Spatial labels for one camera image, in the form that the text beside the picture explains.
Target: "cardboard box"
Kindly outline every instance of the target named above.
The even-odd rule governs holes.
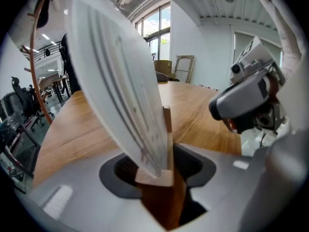
[[[154,69],[156,72],[160,72],[163,74],[171,74],[172,73],[172,61],[169,60],[155,60],[154,61]]]
[[[168,77],[175,79],[176,74],[166,74]]]

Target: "railing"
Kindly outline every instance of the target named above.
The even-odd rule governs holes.
[[[30,61],[29,53],[25,52],[23,48],[20,49],[20,52],[25,56],[26,59],[28,59]]]
[[[60,45],[61,41],[55,42],[56,45],[50,44],[48,46],[45,46],[41,49],[38,49],[39,53],[34,54],[34,62],[39,61],[40,59],[43,59],[45,57],[51,56],[52,54],[55,54],[57,52],[60,52]]]

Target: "window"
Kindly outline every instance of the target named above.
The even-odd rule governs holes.
[[[281,52],[280,52],[280,68],[282,67],[282,62],[283,62],[283,50],[281,49]]]
[[[170,27],[170,6],[163,9],[161,14],[161,29]]]
[[[158,39],[149,41],[151,55],[153,56],[153,61],[158,60]]]
[[[169,60],[170,3],[144,16],[135,24],[135,28],[148,42],[153,60]]]
[[[159,11],[148,16],[148,18],[144,18],[143,28],[144,37],[159,31]]]
[[[137,24],[137,32],[141,35],[141,22]]]
[[[170,42],[170,33],[164,34],[161,36],[160,43],[160,59],[169,60],[169,42]]]
[[[243,49],[249,44],[249,42],[254,37],[251,35],[243,34],[235,32],[235,51],[234,51],[234,62],[237,61],[239,55],[243,51]],[[273,55],[274,60],[279,65],[280,59],[281,59],[281,48],[277,47],[276,45],[269,43],[267,41],[264,41],[261,39],[262,44],[270,51],[270,53]]]

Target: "wooden block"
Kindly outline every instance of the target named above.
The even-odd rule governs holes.
[[[172,119],[170,116],[170,107],[164,106],[163,107],[163,113],[164,113],[164,119],[165,119],[165,125],[168,132],[172,132]]]
[[[137,183],[160,187],[171,187],[174,185],[174,151],[170,108],[164,107],[163,109],[165,124],[168,131],[168,169],[161,170],[160,177],[152,178],[143,169],[139,168],[135,176],[135,181]]]

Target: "white wall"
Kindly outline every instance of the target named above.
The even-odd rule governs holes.
[[[21,87],[28,89],[30,84],[33,85],[31,73],[24,68],[30,69],[30,62],[7,34],[0,48],[0,99],[7,93],[13,92],[12,76],[19,79]]]
[[[197,26],[171,2],[170,59],[173,71],[177,55],[195,55],[191,84],[223,90],[234,58],[234,33],[241,32],[280,47],[278,32],[253,22],[231,18],[204,18]]]
[[[54,61],[57,61],[57,70],[58,70],[58,74],[60,76],[61,73],[62,73],[62,68],[63,68],[63,60],[61,59],[60,52],[56,52],[56,53],[54,53],[54,54],[52,54],[48,57],[44,57],[44,58],[36,61],[35,62],[35,70],[37,71],[37,69],[43,68],[47,64],[50,64]]]
[[[170,55],[175,69],[177,55],[195,55],[191,84],[224,89],[234,56],[234,32],[229,25],[196,24],[174,2],[171,3]]]
[[[234,54],[234,62],[238,59],[239,55],[243,51],[243,49],[253,40],[253,36],[242,34],[242,33],[235,33],[235,54]],[[277,65],[280,66],[280,58],[281,58],[281,48],[277,47],[274,44],[266,42],[261,39],[262,44],[270,51],[273,55],[274,60],[276,61]]]

